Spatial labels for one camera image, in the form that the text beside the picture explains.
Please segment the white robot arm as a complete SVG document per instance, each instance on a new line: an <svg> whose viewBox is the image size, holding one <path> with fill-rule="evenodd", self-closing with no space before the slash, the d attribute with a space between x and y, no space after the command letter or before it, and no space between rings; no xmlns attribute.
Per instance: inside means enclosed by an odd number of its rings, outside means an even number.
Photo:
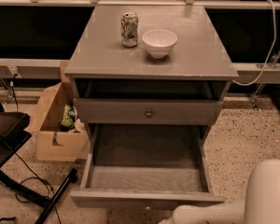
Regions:
<svg viewBox="0 0 280 224"><path fill-rule="evenodd" d="M280 224L280 160L252 171L245 198L208 207L181 205L158 224Z"/></svg>

